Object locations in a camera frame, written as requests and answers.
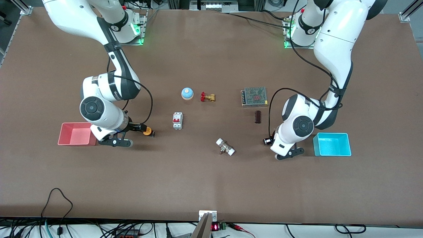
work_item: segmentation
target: white floor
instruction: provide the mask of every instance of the white floor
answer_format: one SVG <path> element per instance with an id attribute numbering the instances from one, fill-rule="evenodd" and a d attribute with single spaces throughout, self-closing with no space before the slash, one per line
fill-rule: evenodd
<path id="1" fill-rule="evenodd" d="M 256 238 L 292 238 L 286 226 L 283 224 L 238 224 L 245 230 L 254 234 Z M 156 234 L 157 238 L 165 238 L 166 230 L 164 223 L 156 223 Z M 53 238 L 58 238 L 56 235 L 56 230 L 58 226 L 51 226 L 50 232 Z M 61 238 L 71 238 L 69 233 L 66 230 L 65 226 L 63 227 L 63 235 Z M 102 225 L 105 229 L 112 229 L 114 225 Z M 295 238 L 349 238 L 348 235 L 338 233 L 334 226 L 329 225 L 298 225 L 291 224 L 289 228 Z M 350 231 L 358 231 L 362 228 L 357 227 L 348 227 Z M 25 230 L 22 234 L 22 238 L 27 234 L 29 228 Z M 144 224 L 141 227 L 141 233 L 144 234 L 151 229 L 151 224 Z M 169 229 L 173 237 L 184 235 L 187 233 L 192 233 L 195 229 L 195 226 L 189 223 L 169 223 Z M 95 225 L 69 225 L 69 230 L 72 233 L 73 238 L 100 238 L 102 233 L 100 229 Z M 10 233 L 10 228 L 0 230 L 0 237 L 8 237 Z M 42 226 L 42 235 L 43 238 L 48 238 L 48 234 L 44 226 Z M 221 238 L 229 235 L 229 238 L 253 238 L 250 234 L 235 231 L 231 228 L 226 230 L 213 232 L 214 238 Z M 411 229 L 411 228 L 396 228 L 396 227 L 368 227 L 366 232 L 363 234 L 352 235 L 353 238 L 422 238 L 423 229 Z M 39 238 L 38 227 L 35 227 L 29 238 Z M 143 238 L 155 238 L 154 232 L 151 231 L 147 235 L 143 235 Z"/>

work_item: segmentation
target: metal frame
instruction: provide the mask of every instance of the metal frame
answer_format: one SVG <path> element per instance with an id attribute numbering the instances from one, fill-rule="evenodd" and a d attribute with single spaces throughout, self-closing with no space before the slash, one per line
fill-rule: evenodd
<path id="1" fill-rule="evenodd" d="M 26 5 L 22 0 L 11 1 L 21 10 L 21 15 L 31 15 L 33 7 Z"/>
<path id="2" fill-rule="evenodd" d="M 212 222 L 217 220 L 217 212 L 201 210 L 198 215 L 201 219 L 192 232 L 191 238 L 210 238 L 212 236 Z"/>
<path id="3" fill-rule="evenodd" d="M 2 59 L 0 61 L 0 68 L 3 65 L 4 58 L 6 58 L 7 51 L 9 51 L 10 44 L 12 43 L 12 39 L 15 36 L 15 32 L 16 32 L 16 29 L 18 28 L 18 25 L 19 25 L 19 22 L 21 21 L 21 18 L 22 18 L 22 16 L 19 16 L 19 19 L 16 22 L 16 26 L 15 26 L 15 29 L 13 30 L 12 37 L 10 38 L 9 43 L 7 44 L 6 50 L 5 50 L 4 54 L 3 54 L 3 57 L 2 57 Z"/>
<path id="4" fill-rule="evenodd" d="M 401 22 L 410 22 L 410 16 L 423 5 L 423 0 L 416 0 L 412 2 L 404 11 L 398 13 Z"/>

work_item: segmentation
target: electronic component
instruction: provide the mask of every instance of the electronic component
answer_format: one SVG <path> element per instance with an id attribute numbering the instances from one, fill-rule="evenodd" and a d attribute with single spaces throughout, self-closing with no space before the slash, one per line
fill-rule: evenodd
<path id="1" fill-rule="evenodd" d="M 202 92 L 201 93 L 201 97 L 200 97 L 200 100 L 202 101 L 202 102 L 204 102 L 204 100 L 209 100 L 210 102 L 214 102 L 214 101 L 216 101 L 216 95 L 214 95 L 214 94 L 206 94 L 205 92 Z"/>
<path id="2" fill-rule="evenodd" d="M 232 156 L 235 153 L 235 150 L 230 146 L 226 141 L 222 138 L 219 138 L 216 144 L 220 147 L 220 154 L 227 153 L 228 155 Z"/>
<path id="3" fill-rule="evenodd" d="M 211 231 L 225 230 L 227 227 L 225 222 L 213 222 L 211 225 Z"/>
<path id="4" fill-rule="evenodd" d="M 173 122 L 173 128 L 175 130 L 182 129 L 182 119 L 183 119 L 183 117 L 184 116 L 182 115 L 182 112 L 175 112 L 173 114 L 173 120 L 172 120 L 172 122 Z"/>
<path id="5" fill-rule="evenodd" d="M 267 107 L 266 87 L 245 88 L 241 91 L 243 108 Z"/>
<path id="6" fill-rule="evenodd" d="M 181 96 L 184 100 L 191 100 L 194 97 L 194 91 L 190 88 L 184 88 L 181 92 Z"/>
<path id="7" fill-rule="evenodd" d="M 255 120 L 254 123 L 260 124 L 261 123 L 261 111 L 255 111 Z"/>

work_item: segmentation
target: red wire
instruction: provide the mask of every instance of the red wire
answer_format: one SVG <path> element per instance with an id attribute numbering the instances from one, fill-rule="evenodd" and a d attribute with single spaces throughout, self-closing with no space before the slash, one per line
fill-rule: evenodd
<path id="1" fill-rule="evenodd" d="M 249 232 L 249 231 L 246 231 L 246 230 L 242 230 L 243 232 L 245 232 L 245 233 L 248 233 L 248 234 L 250 234 L 250 235 L 252 235 L 254 238 L 255 238 L 255 235 L 253 235 L 251 232 Z"/>

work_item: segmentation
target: black cable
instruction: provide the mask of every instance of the black cable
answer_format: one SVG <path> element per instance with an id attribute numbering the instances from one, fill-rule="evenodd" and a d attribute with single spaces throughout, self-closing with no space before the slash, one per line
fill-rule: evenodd
<path id="1" fill-rule="evenodd" d="M 157 234 L 156 234 L 156 223 L 153 223 L 153 230 L 154 230 L 154 238 L 157 238 Z"/>
<path id="2" fill-rule="evenodd" d="M 152 230 L 153 230 L 153 223 L 150 223 L 151 224 L 151 228 L 150 228 L 150 230 L 149 231 L 147 231 L 146 233 L 144 233 L 144 234 L 141 234 L 141 227 L 140 227 L 140 229 L 138 230 L 138 235 L 139 236 L 143 236 L 143 235 L 147 235 L 147 234 L 149 234 Z"/>
<path id="3" fill-rule="evenodd" d="M 102 231 L 102 234 L 104 235 L 104 231 L 103 231 L 103 228 L 100 226 L 100 224 L 99 224 L 99 222 L 96 220 L 96 224 L 97 224 L 97 226 L 100 228 L 100 231 Z"/>
<path id="4" fill-rule="evenodd" d="M 324 18 L 326 17 L 326 8 L 323 10 L 323 20 L 321 21 L 321 24 L 324 24 Z"/>
<path id="5" fill-rule="evenodd" d="M 140 85 L 142 88 L 144 88 L 148 92 L 148 94 L 150 95 L 150 100 L 151 100 L 150 112 L 148 113 L 147 119 L 145 119 L 145 121 L 143 121 L 141 124 L 146 123 L 148 121 L 148 119 L 150 119 L 151 113 L 153 111 L 153 95 L 151 94 L 150 90 L 148 88 L 146 88 L 144 85 L 142 85 L 140 82 L 135 81 L 135 80 L 133 80 L 131 78 L 123 77 L 123 76 L 118 76 L 118 75 L 115 75 L 114 77 L 123 78 L 123 79 L 129 80 L 129 81 L 132 81 L 134 83 L 137 83 L 138 85 Z"/>
<path id="6" fill-rule="evenodd" d="M 125 106 L 122 108 L 122 111 L 125 110 L 126 106 L 128 105 L 129 99 L 126 100 Z"/>
<path id="7" fill-rule="evenodd" d="M 268 10 L 261 10 L 261 12 L 269 13 L 273 18 L 283 21 L 283 18 L 275 16 L 271 11 Z"/>
<path id="8" fill-rule="evenodd" d="M 59 222 L 59 228 L 58 229 L 60 229 L 61 228 L 61 225 L 62 225 L 62 221 L 63 221 L 63 219 L 71 212 L 71 210 L 72 210 L 72 208 L 74 207 L 74 204 L 72 203 L 72 201 L 71 200 L 69 200 L 64 194 L 63 194 L 63 192 L 62 192 L 62 190 L 60 189 L 60 188 L 53 188 L 51 191 L 50 191 L 50 193 L 49 193 L 49 197 L 47 198 L 47 202 L 46 202 L 46 204 L 45 204 L 45 206 L 44 206 L 44 208 L 43 208 L 43 210 L 41 211 L 41 215 L 40 215 L 40 217 L 42 218 L 43 217 L 43 214 L 44 214 L 44 211 L 46 210 L 46 208 L 47 208 L 47 205 L 49 204 L 49 201 L 50 201 L 50 197 L 51 197 L 51 195 L 52 195 L 52 192 L 54 191 L 54 190 L 59 190 L 59 192 L 62 194 L 62 197 L 64 198 L 64 199 L 66 199 L 70 204 L 71 204 L 71 208 L 68 210 L 68 212 L 62 217 L 62 219 L 60 219 L 60 222 Z"/>
<path id="9" fill-rule="evenodd" d="M 290 235 L 292 238 L 295 238 L 295 236 L 291 233 L 291 230 L 289 229 L 288 224 L 285 224 L 285 225 L 286 225 L 286 228 L 288 229 L 289 235 Z"/>
<path id="10" fill-rule="evenodd" d="M 107 61 L 107 68 L 106 68 L 107 72 L 109 72 L 109 65 L 110 65 L 110 57 L 109 57 L 109 60 Z M 150 112 L 148 114 L 147 119 L 142 124 L 146 123 L 148 121 L 148 119 L 150 119 L 151 113 L 153 111 L 153 95 L 151 95 L 151 92 L 144 85 L 142 85 L 141 83 L 139 83 L 139 82 L 137 82 L 137 81 L 135 81 L 135 80 L 133 80 L 131 78 L 123 77 L 123 76 L 117 76 L 117 75 L 114 75 L 114 77 L 123 78 L 123 79 L 129 80 L 129 81 L 132 81 L 134 83 L 137 83 L 137 84 L 139 84 L 141 87 L 143 87 L 148 92 L 148 94 L 150 95 L 150 99 L 151 99 L 151 107 L 150 107 Z M 129 100 L 126 100 L 126 104 L 122 108 L 122 111 L 125 110 L 126 106 L 128 105 L 128 102 L 129 102 Z"/>
<path id="11" fill-rule="evenodd" d="M 109 59 L 107 61 L 106 72 L 109 72 L 109 66 L 110 66 L 110 57 L 109 57 Z"/>
<path id="12" fill-rule="evenodd" d="M 340 231 L 338 229 L 338 226 L 342 226 L 346 230 L 346 232 Z M 344 235 L 349 235 L 350 238 L 352 238 L 352 234 L 363 234 L 364 232 L 366 232 L 366 230 L 367 230 L 366 225 L 362 225 L 362 227 L 364 228 L 362 231 L 349 231 L 349 229 L 344 224 L 335 224 L 335 230 L 337 232 L 344 234 Z"/>
<path id="13" fill-rule="evenodd" d="M 70 236 L 71 238 L 74 238 L 74 237 L 72 236 L 72 234 L 71 234 L 71 231 L 69 230 L 68 224 L 65 224 L 65 225 L 66 225 L 66 230 L 68 230 L 69 236 Z"/>
<path id="14" fill-rule="evenodd" d="M 237 16 L 237 17 L 241 17 L 241 18 L 244 18 L 244 19 L 247 19 L 247 20 L 259 22 L 259 23 L 262 23 L 262 24 L 267 24 L 267 25 L 272 25 L 272 26 L 277 26 L 277 27 L 280 27 L 280 28 L 288 29 L 287 26 L 277 25 L 277 24 L 273 24 L 273 23 L 270 23 L 270 22 L 263 22 L 263 21 L 260 21 L 260 20 L 256 20 L 256 19 L 253 19 L 253 18 L 249 18 L 249 17 L 245 17 L 245 16 L 240 16 L 240 15 L 236 15 L 236 14 L 230 14 L 230 13 L 227 13 L 227 14 L 228 15 L 231 15 L 231 16 Z"/>

